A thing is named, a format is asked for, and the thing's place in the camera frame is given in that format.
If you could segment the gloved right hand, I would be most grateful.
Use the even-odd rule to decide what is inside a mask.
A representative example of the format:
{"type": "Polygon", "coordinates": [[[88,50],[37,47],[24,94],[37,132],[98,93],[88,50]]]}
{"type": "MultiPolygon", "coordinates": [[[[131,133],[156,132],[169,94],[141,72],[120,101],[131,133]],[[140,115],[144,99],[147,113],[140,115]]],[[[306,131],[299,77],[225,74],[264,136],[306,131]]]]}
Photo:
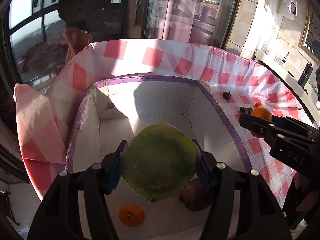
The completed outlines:
{"type": "Polygon", "coordinates": [[[310,180],[296,172],[283,205],[286,222],[295,230],[304,220],[307,225],[319,225],[319,181],[310,180]]]}

